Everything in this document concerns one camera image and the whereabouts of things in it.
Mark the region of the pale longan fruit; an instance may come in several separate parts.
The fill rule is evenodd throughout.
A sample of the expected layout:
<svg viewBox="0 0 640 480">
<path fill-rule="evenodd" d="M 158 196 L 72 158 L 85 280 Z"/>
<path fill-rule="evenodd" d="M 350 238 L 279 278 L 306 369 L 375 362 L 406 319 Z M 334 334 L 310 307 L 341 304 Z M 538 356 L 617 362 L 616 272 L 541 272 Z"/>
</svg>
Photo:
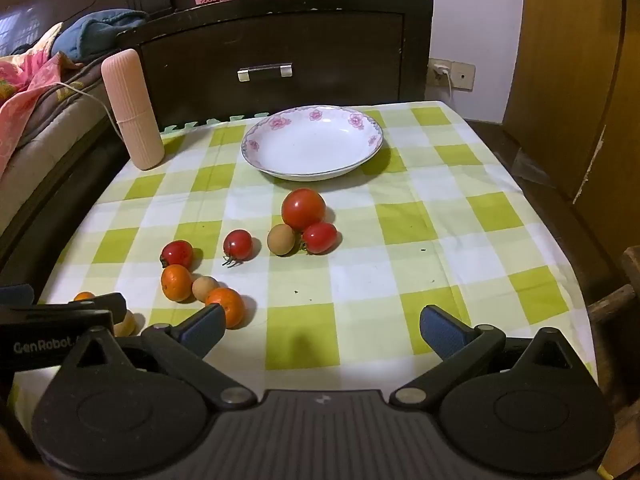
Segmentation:
<svg viewBox="0 0 640 480">
<path fill-rule="evenodd" d="M 137 322 L 134 314 L 127 310 L 122 322 L 114 325 L 114 335 L 116 337 L 129 337 L 136 331 Z"/>
</svg>

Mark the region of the tan longan fruit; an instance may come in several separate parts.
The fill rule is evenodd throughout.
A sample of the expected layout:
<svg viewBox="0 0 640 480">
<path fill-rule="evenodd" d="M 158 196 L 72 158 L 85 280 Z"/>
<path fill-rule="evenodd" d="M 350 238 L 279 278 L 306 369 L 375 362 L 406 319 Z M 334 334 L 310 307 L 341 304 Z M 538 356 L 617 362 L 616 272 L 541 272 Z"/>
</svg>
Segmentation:
<svg viewBox="0 0 640 480">
<path fill-rule="evenodd" d="M 201 302 L 205 302 L 208 294 L 219 287 L 218 282 L 211 276 L 201 275 L 192 282 L 192 295 Z"/>
</svg>

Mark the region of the small orange tangerine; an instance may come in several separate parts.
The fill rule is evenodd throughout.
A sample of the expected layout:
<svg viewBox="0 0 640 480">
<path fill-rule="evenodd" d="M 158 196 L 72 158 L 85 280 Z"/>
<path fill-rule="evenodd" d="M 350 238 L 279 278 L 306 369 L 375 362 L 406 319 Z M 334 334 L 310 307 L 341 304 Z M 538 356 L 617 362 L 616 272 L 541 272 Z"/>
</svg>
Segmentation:
<svg viewBox="0 0 640 480">
<path fill-rule="evenodd" d="M 192 275 L 180 264 L 170 264 L 163 268 L 160 286 L 164 296 L 175 302 L 188 300 L 192 295 Z"/>
</svg>

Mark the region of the stemmed red cherry tomato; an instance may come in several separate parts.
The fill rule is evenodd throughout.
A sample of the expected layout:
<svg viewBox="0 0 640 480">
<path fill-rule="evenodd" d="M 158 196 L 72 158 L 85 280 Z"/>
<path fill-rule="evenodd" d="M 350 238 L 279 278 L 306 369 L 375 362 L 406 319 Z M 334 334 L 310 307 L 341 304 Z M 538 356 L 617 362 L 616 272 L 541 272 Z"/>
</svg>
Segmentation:
<svg viewBox="0 0 640 480">
<path fill-rule="evenodd" d="M 245 230 L 233 230 L 227 234 L 222 243 L 224 266 L 235 266 L 250 260 L 254 254 L 253 237 Z"/>
</svg>

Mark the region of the brown longan fruit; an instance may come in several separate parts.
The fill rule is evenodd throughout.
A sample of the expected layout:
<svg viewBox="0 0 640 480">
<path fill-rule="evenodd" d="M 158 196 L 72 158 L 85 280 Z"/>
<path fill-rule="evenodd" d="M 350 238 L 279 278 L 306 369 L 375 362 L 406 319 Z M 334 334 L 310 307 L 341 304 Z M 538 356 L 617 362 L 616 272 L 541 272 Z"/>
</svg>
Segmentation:
<svg viewBox="0 0 640 480">
<path fill-rule="evenodd" d="M 286 256 L 292 252 L 295 245 L 296 233 L 287 224 L 277 224 L 268 233 L 267 246 L 273 255 Z"/>
</svg>

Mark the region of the small red cherry tomato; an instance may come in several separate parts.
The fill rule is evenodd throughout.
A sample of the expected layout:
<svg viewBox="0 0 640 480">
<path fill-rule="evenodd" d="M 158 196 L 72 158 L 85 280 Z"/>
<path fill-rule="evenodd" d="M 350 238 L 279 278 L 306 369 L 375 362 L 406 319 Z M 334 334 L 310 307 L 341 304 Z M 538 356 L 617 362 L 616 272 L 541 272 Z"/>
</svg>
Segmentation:
<svg viewBox="0 0 640 480">
<path fill-rule="evenodd" d="M 308 254 L 324 254 L 335 246 L 337 229 L 332 223 L 317 222 L 308 226 L 303 232 L 302 240 Z"/>
</svg>

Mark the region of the large red tomato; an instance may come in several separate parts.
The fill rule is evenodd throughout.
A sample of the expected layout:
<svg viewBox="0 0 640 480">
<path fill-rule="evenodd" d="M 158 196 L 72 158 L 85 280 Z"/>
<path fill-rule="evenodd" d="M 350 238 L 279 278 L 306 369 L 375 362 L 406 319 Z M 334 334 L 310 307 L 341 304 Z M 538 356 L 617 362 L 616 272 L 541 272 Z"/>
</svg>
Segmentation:
<svg viewBox="0 0 640 480">
<path fill-rule="evenodd" d="M 305 231 L 323 220 L 326 203 L 319 193 L 311 188 L 298 188 L 285 197 L 281 206 L 281 217 L 285 224 L 297 232 Z"/>
</svg>

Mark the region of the green white checkered tablecloth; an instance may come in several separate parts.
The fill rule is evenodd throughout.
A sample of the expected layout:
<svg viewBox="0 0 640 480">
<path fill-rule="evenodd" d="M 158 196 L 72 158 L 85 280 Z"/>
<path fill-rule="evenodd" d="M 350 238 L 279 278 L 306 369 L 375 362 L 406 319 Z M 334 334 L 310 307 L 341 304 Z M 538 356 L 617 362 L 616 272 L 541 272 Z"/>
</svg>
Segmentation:
<svg viewBox="0 0 640 480">
<path fill-rule="evenodd" d="M 247 165 L 249 120 L 168 133 L 163 165 L 127 165 L 55 261 L 41 300 L 120 292 L 144 324 L 177 324 L 198 303 L 160 288 L 162 248 L 186 240 L 195 270 L 236 290 L 244 324 L 208 355 L 256 392 L 391 392 L 437 363 L 419 333 L 436 304 L 469 325 L 515 337 L 558 328 L 587 366 L 596 362 L 575 273 L 559 245 L 472 128 L 439 102 L 380 105 L 369 115 L 385 141 L 346 176 L 320 182 L 340 233 L 333 252 L 274 256 L 286 182 Z M 224 266 L 233 230 L 254 254 Z"/>
</svg>

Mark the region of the grey mattress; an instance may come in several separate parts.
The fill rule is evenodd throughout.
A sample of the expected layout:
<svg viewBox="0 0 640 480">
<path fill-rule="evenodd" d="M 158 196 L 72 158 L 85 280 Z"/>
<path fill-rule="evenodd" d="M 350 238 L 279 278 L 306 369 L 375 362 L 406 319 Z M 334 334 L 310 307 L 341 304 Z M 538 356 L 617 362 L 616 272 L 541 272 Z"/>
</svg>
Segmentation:
<svg viewBox="0 0 640 480">
<path fill-rule="evenodd" d="M 2 229 L 74 144 L 106 118 L 107 105 L 100 62 L 43 92 L 1 177 Z"/>
</svg>

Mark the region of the green foam mat edge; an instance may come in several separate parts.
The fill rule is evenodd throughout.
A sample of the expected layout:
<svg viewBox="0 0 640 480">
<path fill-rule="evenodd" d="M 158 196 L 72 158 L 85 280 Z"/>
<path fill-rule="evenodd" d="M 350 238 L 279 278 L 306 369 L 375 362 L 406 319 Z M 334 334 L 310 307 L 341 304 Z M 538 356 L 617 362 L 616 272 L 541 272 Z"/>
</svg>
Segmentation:
<svg viewBox="0 0 640 480">
<path fill-rule="evenodd" d="M 256 114 L 237 114 L 218 118 L 214 117 L 202 120 L 191 120 L 190 122 L 180 122 L 180 124 L 169 125 L 163 129 L 160 129 L 160 135 L 163 136 L 164 134 L 168 134 L 178 130 L 186 130 L 205 126 L 216 126 L 222 124 L 223 122 L 239 122 L 240 120 L 245 119 L 265 118 L 269 115 L 270 113 L 268 112 L 261 112 Z"/>
</svg>

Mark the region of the pink ribbed cylindrical case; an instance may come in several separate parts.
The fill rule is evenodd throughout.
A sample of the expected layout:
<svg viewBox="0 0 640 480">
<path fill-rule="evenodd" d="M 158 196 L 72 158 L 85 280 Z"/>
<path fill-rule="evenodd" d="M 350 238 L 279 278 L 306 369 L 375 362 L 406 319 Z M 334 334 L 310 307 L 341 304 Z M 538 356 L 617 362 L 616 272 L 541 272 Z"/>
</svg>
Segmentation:
<svg viewBox="0 0 640 480">
<path fill-rule="evenodd" d="M 126 49 L 106 58 L 101 75 L 130 159 L 140 170 L 157 166 L 165 149 L 152 110 L 139 55 Z"/>
</svg>

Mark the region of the white floral porcelain plate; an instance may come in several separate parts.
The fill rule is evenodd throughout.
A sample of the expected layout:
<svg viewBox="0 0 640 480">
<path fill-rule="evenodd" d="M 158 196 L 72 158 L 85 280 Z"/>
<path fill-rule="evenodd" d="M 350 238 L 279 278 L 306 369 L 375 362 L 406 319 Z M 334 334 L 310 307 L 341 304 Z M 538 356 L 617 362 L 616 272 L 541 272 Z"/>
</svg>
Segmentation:
<svg viewBox="0 0 640 480">
<path fill-rule="evenodd" d="M 314 182 L 344 176 L 382 148 L 373 118 L 349 107 L 308 105 L 281 110 L 245 131 L 241 154 L 268 176 Z"/>
</svg>

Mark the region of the blue folded cloth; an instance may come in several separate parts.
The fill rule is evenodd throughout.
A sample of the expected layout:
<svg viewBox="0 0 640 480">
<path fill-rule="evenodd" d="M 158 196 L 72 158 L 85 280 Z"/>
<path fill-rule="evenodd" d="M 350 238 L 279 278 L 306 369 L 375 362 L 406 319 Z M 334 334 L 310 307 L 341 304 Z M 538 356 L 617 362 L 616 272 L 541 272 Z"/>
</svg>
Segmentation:
<svg viewBox="0 0 640 480">
<path fill-rule="evenodd" d="M 75 63 L 85 63 L 110 52 L 122 32 L 146 23 L 149 14 L 132 9 L 107 9 L 78 18 L 54 40 L 51 55 L 63 53 Z"/>
</svg>

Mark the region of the brown wooden wardrobe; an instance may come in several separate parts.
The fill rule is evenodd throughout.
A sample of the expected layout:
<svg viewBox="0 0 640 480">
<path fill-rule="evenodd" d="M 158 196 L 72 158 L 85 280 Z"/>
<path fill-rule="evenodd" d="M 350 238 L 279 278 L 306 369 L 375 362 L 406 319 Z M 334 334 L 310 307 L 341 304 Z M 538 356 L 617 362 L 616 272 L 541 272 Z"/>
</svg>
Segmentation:
<svg viewBox="0 0 640 480">
<path fill-rule="evenodd" d="M 523 0 L 503 125 L 604 252 L 639 243 L 639 0 Z"/>
</svg>

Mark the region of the beige wall socket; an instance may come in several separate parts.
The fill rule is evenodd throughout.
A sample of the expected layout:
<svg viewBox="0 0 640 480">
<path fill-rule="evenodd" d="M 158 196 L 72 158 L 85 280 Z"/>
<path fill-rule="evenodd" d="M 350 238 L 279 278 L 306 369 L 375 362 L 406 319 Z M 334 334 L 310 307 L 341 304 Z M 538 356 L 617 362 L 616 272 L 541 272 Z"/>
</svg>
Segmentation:
<svg viewBox="0 0 640 480">
<path fill-rule="evenodd" d="M 474 89 L 476 67 L 473 64 L 431 58 L 428 61 L 426 84 L 471 92 Z"/>
</svg>

